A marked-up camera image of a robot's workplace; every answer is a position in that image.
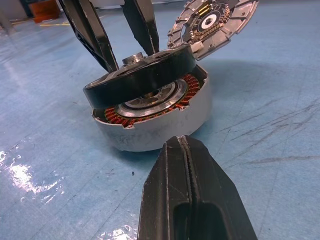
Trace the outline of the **black rotor ring silver spokes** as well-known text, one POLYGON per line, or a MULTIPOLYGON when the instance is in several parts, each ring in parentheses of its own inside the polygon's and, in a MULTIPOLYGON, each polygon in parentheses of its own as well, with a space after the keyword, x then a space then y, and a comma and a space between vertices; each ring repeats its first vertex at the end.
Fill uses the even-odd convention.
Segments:
POLYGON ((93 109, 105 109, 168 85, 195 66, 191 46, 181 44, 106 74, 87 84, 83 92, 93 109))

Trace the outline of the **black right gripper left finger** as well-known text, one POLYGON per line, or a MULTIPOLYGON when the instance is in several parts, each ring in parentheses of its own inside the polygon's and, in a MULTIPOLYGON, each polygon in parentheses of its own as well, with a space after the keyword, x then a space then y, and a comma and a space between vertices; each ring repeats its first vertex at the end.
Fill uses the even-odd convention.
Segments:
POLYGON ((167 140, 142 190, 137 240, 189 240, 192 210, 188 157, 182 140, 167 140))

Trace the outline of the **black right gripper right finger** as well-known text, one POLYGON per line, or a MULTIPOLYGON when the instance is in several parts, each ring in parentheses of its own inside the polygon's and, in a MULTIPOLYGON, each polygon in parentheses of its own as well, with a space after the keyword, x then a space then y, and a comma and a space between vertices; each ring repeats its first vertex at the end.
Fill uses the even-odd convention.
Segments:
POLYGON ((233 181, 190 136, 183 138, 191 187, 189 240, 258 240, 233 181))

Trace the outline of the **grey metal leg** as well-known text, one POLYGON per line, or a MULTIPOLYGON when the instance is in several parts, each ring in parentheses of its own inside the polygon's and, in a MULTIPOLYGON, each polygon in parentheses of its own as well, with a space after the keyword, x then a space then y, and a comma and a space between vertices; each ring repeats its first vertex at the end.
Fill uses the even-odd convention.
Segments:
POLYGON ((10 20, 5 16, 5 14, 0 9, 0 26, 5 30, 5 32, 10 35, 15 31, 10 20))

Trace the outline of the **silver motor cover circuit board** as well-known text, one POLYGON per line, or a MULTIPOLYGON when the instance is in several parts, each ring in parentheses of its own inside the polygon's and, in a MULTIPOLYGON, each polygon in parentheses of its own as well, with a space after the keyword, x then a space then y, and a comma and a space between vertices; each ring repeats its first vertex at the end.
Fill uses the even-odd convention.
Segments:
POLYGON ((167 47, 187 43, 199 61, 231 41, 248 24, 259 0, 191 0, 168 32, 167 47))

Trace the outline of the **orange flat object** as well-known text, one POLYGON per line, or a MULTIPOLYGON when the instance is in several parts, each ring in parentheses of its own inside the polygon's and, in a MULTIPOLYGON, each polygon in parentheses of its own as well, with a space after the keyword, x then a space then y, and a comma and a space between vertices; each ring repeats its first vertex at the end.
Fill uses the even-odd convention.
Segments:
POLYGON ((48 20, 55 20, 58 19, 60 16, 60 10, 50 10, 50 11, 36 11, 33 13, 34 16, 34 22, 37 23, 41 23, 44 21, 48 21, 48 20))

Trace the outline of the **silver stator housing copper windings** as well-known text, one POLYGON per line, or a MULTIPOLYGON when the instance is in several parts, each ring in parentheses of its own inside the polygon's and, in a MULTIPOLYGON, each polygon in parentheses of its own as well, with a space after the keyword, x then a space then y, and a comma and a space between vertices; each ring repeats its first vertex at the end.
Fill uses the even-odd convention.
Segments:
POLYGON ((173 136, 190 135, 210 117, 212 93, 208 72, 192 72, 154 92, 103 109, 92 117, 107 142, 120 151, 160 149, 173 136))

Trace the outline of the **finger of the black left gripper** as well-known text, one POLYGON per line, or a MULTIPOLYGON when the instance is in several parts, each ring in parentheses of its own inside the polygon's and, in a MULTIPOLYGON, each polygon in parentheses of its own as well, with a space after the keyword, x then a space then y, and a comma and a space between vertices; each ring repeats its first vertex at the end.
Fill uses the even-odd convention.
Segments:
POLYGON ((134 38, 148 56, 160 51, 159 35, 151 0, 124 0, 121 6, 134 38))
POLYGON ((111 43, 90 0, 58 0, 76 36, 108 72, 119 69, 111 43))

